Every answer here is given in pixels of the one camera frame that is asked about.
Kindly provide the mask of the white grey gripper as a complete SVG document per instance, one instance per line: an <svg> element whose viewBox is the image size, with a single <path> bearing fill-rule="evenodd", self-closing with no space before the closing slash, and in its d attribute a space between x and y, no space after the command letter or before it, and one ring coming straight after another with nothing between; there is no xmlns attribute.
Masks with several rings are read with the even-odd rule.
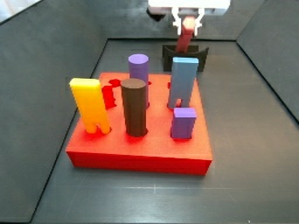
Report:
<svg viewBox="0 0 299 224"><path fill-rule="evenodd" d="M172 26L176 27L177 36L181 35L182 21L178 13L194 15L193 36L198 34L201 19L205 15L222 15L229 8L230 0L148 0L148 10L152 14L172 13Z"/></svg>

